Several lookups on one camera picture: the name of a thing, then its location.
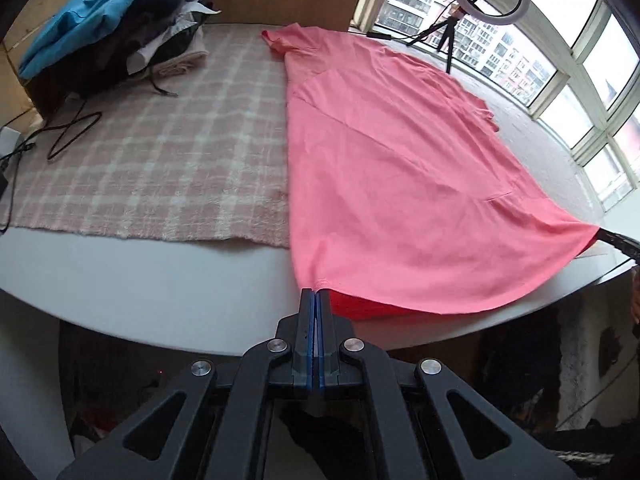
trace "plaid blanket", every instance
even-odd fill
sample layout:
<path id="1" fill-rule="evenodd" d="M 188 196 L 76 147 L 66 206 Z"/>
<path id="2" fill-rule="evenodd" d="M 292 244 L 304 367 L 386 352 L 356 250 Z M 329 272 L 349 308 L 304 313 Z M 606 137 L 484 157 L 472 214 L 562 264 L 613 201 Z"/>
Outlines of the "plaid blanket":
<path id="1" fill-rule="evenodd" d="M 286 75 L 264 28 L 205 25 L 206 66 L 158 80 L 178 97 L 142 80 L 89 98 L 82 113 L 101 110 L 102 119 L 52 162 L 59 132 L 41 134 L 20 164 L 12 225 L 287 247 Z M 52 124 L 79 105 L 65 104 Z"/>

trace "blue jacket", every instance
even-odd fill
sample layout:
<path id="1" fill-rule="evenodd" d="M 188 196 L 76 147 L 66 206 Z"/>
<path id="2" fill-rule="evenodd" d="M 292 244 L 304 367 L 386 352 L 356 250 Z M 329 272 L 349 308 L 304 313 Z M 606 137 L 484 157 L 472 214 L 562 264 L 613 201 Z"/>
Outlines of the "blue jacket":
<path id="1" fill-rule="evenodd" d="M 20 61 L 19 75 L 30 79 L 67 54 L 111 34 L 133 0 L 69 0 L 51 18 Z"/>

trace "window frame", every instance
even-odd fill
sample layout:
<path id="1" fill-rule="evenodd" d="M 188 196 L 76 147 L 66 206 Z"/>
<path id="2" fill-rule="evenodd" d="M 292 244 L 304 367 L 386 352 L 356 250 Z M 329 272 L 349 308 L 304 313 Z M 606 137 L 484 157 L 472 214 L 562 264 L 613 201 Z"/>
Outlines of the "window frame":
<path id="1" fill-rule="evenodd" d="M 513 9 L 518 0 L 485 1 L 497 9 L 498 12 L 508 12 Z M 363 32 L 371 30 L 383 3 L 384 0 L 358 0 L 354 14 L 354 25 Z M 635 190 L 640 187 L 640 178 L 633 172 L 613 136 L 640 105 L 640 62 L 609 109 L 602 102 L 594 83 L 583 65 L 602 36 L 611 16 L 612 11 L 604 0 L 596 0 L 590 16 L 575 43 L 568 45 L 549 19 L 532 3 L 527 14 L 515 25 L 556 67 L 556 73 L 551 76 L 550 80 L 528 106 L 522 105 L 515 96 L 511 96 L 506 92 L 504 92 L 504 95 L 521 105 L 533 120 L 538 120 L 564 87 L 569 85 L 578 102 L 586 111 L 591 123 L 593 123 L 593 127 L 575 147 L 572 149 L 565 147 L 576 162 L 584 167 L 604 146 L 611 146 L 613 153 L 625 171 L 632 189 Z M 503 63 L 500 66 L 501 70 L 504 67 L 504 63 L 509 60 L 504 57 L 500 59 Z M 457 64 L 461 67 L 464 66 L 462 62 Z M 489 78 L 475 70 L 472 64 L 470 65 L 472 70 L 469 73 L 472 73 L 485 83 L 490 81 Z"/>

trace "pink shirt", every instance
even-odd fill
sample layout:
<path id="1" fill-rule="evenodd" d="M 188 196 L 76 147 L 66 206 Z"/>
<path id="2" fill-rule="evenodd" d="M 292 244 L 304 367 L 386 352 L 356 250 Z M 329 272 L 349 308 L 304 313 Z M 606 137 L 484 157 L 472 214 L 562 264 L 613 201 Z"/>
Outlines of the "pink shirt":
<path id="1" fill-rule="evenodd" d="M 300 287 L 440 314 L 517 300 L 593 243 L 503 145 L 484 101 L 343 32 L 264 31 L 289 85 L 289 224 Z M 339 314 L 388 314 L 342 301 Z"/>

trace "silver bolt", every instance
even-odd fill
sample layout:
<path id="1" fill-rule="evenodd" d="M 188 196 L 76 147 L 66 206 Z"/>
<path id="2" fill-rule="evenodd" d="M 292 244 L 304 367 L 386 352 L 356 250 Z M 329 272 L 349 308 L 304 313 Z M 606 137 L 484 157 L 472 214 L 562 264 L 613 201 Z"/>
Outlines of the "silver bolt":
<path id="1" fill-rule="evenodd" d="M 427 375 L 436 375 L 442 371 L 442 365 L 436 359 L 425 359 L 420 368 Z"/>
<path id="2" fill-rule="evenodd" d="M 211 363 L 209 361 L 196 361 L 191 365 L 191 373 L 201 377 L 207 375 L 211 371 Z"/>
<path id="3" fill-rule="evenodd" d="M 347 339 L 347 341 L 344 342 L 344 347 L 349 352 L 359 352 L 364 348 L 364 343 L 361 339 L 358 339 L 357 337 L 352 337 L 350 339 Z"/>
<path id="4" fill-rule="evenodd" d="M 267 343 L 269 352 L 284 352 L 287 349 L 287 342 L 282 339 L 272 339 Z"/>

